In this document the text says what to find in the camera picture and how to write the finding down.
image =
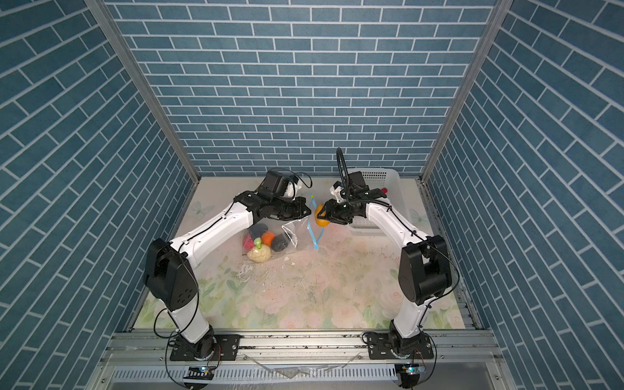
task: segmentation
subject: black mounting plate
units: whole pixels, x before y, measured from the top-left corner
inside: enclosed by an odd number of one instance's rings
[[[236,354],[238,353],[238,343],[240,342],[240,335],[238,334],[216,334],[217,345],[221,348],[221,360],[232,361],[236,360]],[[193,358],[192,350],[188,347],[186,340],[179,336],[174,341],[175,346],[172,346],[170,361],[193,361],[197,362]],[[217,363],[216,356],[211,359],[211,363]]]
[[[433,359],[433,349],[431,349],[431,344],[428,341],[423,343],[419,343],[414,346],[414,350],[418,350],[420,354],[412,352],[407,357],[404,356],[396,356],[392,351],[392,346],[390,340],[388,338],[388,333],[374,333],[370,336],[368,334],[364,335],[364,338],[368,338],[369,346],[368,346],[368,358],[370,360],[387,360],[387,359],[412,359],[414,360],[420,359],[421,355],[423,359]]]

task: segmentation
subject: aluminum frame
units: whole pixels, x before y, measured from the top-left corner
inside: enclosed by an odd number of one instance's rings
[[[216,329],[217,334],[236,333],[241,336],[238,355],[234,361],[222,361],[220,369],[247,368],[254,360],[265,366],[324,366],[334,364],[349,368],[386,368],[405,360],[389,358],[370,360],[367,346],[360,338],[364,330],[242,330]],[[486,363],[494,385],[503,385],[499,369],[504,362],[502,353],[489,330],[429,330],[437,346],[438,363]],[[163,368],[167,340],[156,337],[149,330],[113,334],[110,343],[87,389],[105,390],[120,370],[133,371]],[[186,372],[190,362],[168,362],[176,376]],[[237,383],[235,378],[229,383]],[[496,390],[506,387],[494,386]]]
[[[117,54],[119,61],[124,66],[124,69],[128,72],[128,75],[132,79],[134,86],[136,86],[137,90],[143,97],[145,104],[150,109],[152,115],[158,122],[160,126],[160,130],[165,134],[169,143],[173,147],[173,151],[178,156],[185,170],[188,172],[191,180],[196,185],[199,183],[200,174],[197,172],[195,165],[191,161],[187,151],[184,149],[180,138],[175,133],[173,125],[171,121],[169,121],[169,117],[163,110],[158,98],[154,94],[145,74],[139,67],[139,63],[135,59],[132,51],[130,50],[130,46],[128,46],[128,42],[124,39],[121,30],[113,20],[113,17],[106,6],[104,4],[104,0],[85,0],[89,11],[93,15],[95,21],[102,29],[104,36],[108,39],[110,45],[113,50]]]
[[[507,11],[509,11],[513,1],[514,0],[498,0],[492,10],[492,14],[490,14],[490,18],[487,20],[483,36],[479,39],[479,43],[477,44],[474,54],[472,55],[466,74],[462,78],[462,82],[459,84],[455,99],[446,114],[444,123],[440,127],[440,133],[434,141],[431,153],[429,153],[429,157],[425,162],[421,175],[421,180],[423,182],[427,182],[429,176],[431,176],[431,173],[433,172],[433,168],[436,166],[437,159],[440,157],[442,149],[446,144],[446,140],[449,139],[449,136],[453,131],[453,126],[455,126],[455,123],[457,122],[459,112],[464,107],[466,98],[468,98],[468,93],[479,75],[481,66],[485,62],[487,53],[490,51],[490,48],[494,43],[494,38],[496,38],[496,34],[498,34],[498,31],[503,24],[503,20],[505,20],[505,16],[507,16]]]
[[[431,229],[433,230],[433,234],[440,235],[442,237],[448,237],[448,235],[446,234],[446,230],[444,229],[444,226],[442,224],[442,220],[440,219],[440,214],[438,214],[436,205],[433,202],[433,198],[431,196],[431,192],[429,191],[429,187],[419,179],[416,179],[416,186],[418,187],[421,193],[422,203],[424,204],[425,210],[427,212],[427,216],[429,217],[429,223],[431,224]],[[449,254],[451,255],[451,258],[458,259],[458,257],[455,256],[452,246],[447,245],[447,249],[449,251]],[[477,311],[474,301],[470,297],[468,286],[466,285],[463,278],[460,279],[459,285],[457,286],[457,289],[454,291],[454,294],[455,294],[457,304],[458,305],[463,304],[466,306],[470,314],[473,327],[475,329],[484,329],[483,321],[481,320],[479,316],[479,312]]]

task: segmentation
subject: toy vegetable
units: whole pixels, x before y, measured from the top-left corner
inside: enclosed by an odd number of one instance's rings
[[[271,258],[271,248],[265,244],[260,244],[260,248],[254,246],[247,252],[247,257],[256,263],[264,263]]]

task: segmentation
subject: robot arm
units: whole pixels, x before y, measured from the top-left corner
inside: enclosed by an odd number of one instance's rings
[[[429,238],[393,210],[386,194],[370,189],[361,172],[348,173],[340,148],[336,160],[342,181],[330,189],[335,198],[323,205],[317,218],[342,225],[352,223],[355,216],[368,218],[401,248],[399,285],[404,298],[391,321],[389,341],[397,356],[409,355],[415,346],[427,343],[421,333],[426,311],[452,284],[446,243],[440,236]]]
[[[165,303],[196,359],[210,357],[215,340],[212,327],[198,310],[198,285],[193,270],[211,251],[262,218],[291,221],[310,215],[305,198],[297,197],[302,184],[292,172],[269,170],[255,191],[237,195],[214,218],[168,243],[157,239],[148,247],[145,284]]]

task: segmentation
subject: white plastic basket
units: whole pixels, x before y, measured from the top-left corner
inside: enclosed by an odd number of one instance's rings
[[[364,181],[370,189],[373,188],[386,188],[388,193],[388,199],[384,199],[395,208],[399,213],[405,215],[405,201],[403,200],[403,194],[401,192],[401,182],[399,181],[399,174],[394,169],[386,168],[349,168],[348,172],[362,172]],[[382,235],[383,232],[375,225],[364,217],[353,217],[353,223],[347,225],[347,227],[357,235]]]

